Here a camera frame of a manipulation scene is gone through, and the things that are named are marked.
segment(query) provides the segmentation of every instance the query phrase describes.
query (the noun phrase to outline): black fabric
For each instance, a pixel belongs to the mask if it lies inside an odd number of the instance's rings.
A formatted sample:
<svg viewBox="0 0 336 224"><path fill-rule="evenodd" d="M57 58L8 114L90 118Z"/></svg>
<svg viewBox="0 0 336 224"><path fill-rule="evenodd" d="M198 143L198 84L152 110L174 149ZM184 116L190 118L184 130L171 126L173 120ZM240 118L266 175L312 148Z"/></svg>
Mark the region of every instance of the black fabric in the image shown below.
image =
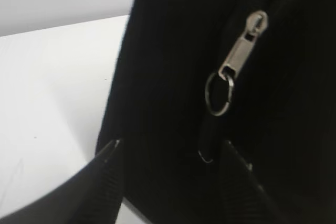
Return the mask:
<svg viewBox="0 0 336 224"><path fill-rule="evenodd" d="M123 197L123 141L110 141L74 177L1 224L114 223Z"/></svg>
<svg viewBox="0 0 336 224"><path fill-rule="evenodd" d="M249 12L267 8L209 137L231 139L289 222L334 223L334 3L135 0L97 144L125 139L127 199L154 224L226 223L219 162L197 153L204 84Z"/></svg>

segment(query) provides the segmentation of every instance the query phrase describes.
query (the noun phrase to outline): silver zipper pull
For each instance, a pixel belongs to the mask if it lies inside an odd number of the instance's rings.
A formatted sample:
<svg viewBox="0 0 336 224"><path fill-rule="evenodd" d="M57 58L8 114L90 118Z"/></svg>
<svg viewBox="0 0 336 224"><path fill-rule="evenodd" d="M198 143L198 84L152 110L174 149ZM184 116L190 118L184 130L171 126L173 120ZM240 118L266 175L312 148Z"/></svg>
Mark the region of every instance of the silver zipper pull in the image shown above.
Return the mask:
<svg viewBox="0 0 336 224"><path fill-rule="evenodd" d="M234 90L234 82L237 79L241 69L250 56L257 39L268 26L268 16L265 12L259 10L248 16L246 27L242 35L237 39L230 53L218 70L218 75L228 82L227 101L219 111L214 111L210 103L209 86L215 77L215 73L210 74L205 86L205 102L210 113L214 116L223 115L231 103L231 97Z"/></svg>

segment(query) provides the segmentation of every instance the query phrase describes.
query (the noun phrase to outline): metal ring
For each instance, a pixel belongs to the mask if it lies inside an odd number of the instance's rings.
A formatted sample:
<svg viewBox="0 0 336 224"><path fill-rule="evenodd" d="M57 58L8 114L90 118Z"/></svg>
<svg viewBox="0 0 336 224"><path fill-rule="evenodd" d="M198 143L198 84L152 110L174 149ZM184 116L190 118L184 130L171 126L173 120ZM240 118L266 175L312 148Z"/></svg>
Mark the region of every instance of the metal ring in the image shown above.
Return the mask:
<svg viewBox="0 0 336 224"><path fill-rule="evenodd" d="M231 97L232 97L232 93L235 87L235 82L234 79L227 73L224 72L224 77L225 77L225 81L227 81L228 83L228 92L227 92L227 101L225 102L225 104L223 105L223 107L218 110L218 111L214 111L212 106L211 106L211 102L210 102L210 93L209 93L209 87L211 82L213 81L214 77L216 76L216 73L213 72L209 75L206 84L205 84L205 102L206 102L206 106L210 112L210 114L214 115L214 116L221 116L223 115L229 108L230 103L231 103Z"/></svg>

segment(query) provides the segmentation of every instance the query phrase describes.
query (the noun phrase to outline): key ring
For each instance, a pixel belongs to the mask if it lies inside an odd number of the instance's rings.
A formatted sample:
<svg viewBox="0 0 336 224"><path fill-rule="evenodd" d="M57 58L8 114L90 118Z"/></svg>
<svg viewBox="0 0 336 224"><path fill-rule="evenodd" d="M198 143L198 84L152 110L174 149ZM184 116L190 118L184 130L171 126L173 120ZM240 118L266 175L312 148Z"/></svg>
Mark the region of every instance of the key ring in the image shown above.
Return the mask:
<svg viewBox="0 0 336 224"><path fill-rule="evenodd" d="M228 108L230 106L232 93L233 93L233 90L234 90L234 87L235 87L235 82L234 82L234 79L228 73L223 72L223 77L224 78L221 78L221 79L224 80L224 81L227 81L227 83L228 83L227 101L225 102L225 104L223 105L223 107L220 110L215 111L215 110L213 110L211 102L210 102L210 92L209 92L210 84L212 83L215 76L216 76L215 72L211 73L209 75L207 81L206 81L205 91L204 91L205 103L206 103L206 106L207 106L211 115L221 116L228 110Z"/></svg>

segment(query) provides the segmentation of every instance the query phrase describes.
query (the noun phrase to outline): zipper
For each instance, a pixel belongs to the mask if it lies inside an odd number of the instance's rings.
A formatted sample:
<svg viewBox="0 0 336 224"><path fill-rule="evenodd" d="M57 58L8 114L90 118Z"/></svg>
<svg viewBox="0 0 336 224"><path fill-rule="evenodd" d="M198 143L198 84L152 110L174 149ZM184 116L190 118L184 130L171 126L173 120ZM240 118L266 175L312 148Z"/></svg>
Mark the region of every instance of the zipper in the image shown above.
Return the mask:
<svg viewBox="0 0 336 224"><path fill-rule="evenodd" d="M213 161L213 159L210 158L212 142L209 141L209 138L211 138L209 133L214 133L216 131L218 120L216 120L215 117L223 115L229 109L232 94L234 92L235 80L238 78L240 71L248 60L258 38L267 29L267 26L268 16L264 11L259 10L250 14L246 20L246 26L243 33L234 43L221 67L217 72L211 73L207 79L205 85L205 102L210 114L207 113L205 115L198 143L198 154L206 164ZM219 111L215 111L212 108L209 91L211 83L217 75L228 83L227 100Z"/></svg>
<svg viewBox="0 0 336 224"><path fill-rule="evenodd" d="M225 37L223 37L223 39L230 38L233 33L236 34L235 29L242 26L240 22L242 17L246 17L249 13L251 14L247 18L244 32L238 37L218 71L211 73L206 81L205 102L209 113L205 112L198 139L198 153L204 162L211 163L213 161L212 157L218 154L217 149L220 147L221 140L223 139L223 137L220 136L220 133L223 131L221 125L230 124L228 121L230 118L221 115L225 114L229 109L232 102L232 94L235 89L235 80L238 78L240 71L255 47L257 39L267 28L268 16L272 18L273 22L280 20L281 16L286 13L287 6L289 6L291 1L292 0L238 1L237 6L239 6L239 10L237 9L237 12L234 13L231 20L229 19L227 23L228 27L224 30ZM258 9L265 10L268 15L263 11L254 12ZM227 83L228 86L226 101L223 107L218 111L215 111L211 105L209 92L209 88L215 77L219 77L219 79Z"/></svg>
<svg viewBox="0 0 336 224"><path fill-rule="evenodd" d="M232 94L234 92L235 80L239 76L245 62L248 60L258 38L266 30L267 26L268 16L264 11L259 10L248 16L243 33L237 39L217 72L218 76L228 83L227 100L219 111L215 111L212 108L209 92L209 87L216 74L212 73L208 77L205 85L205 102L210 114L221 116L229 109Z"/></svg>

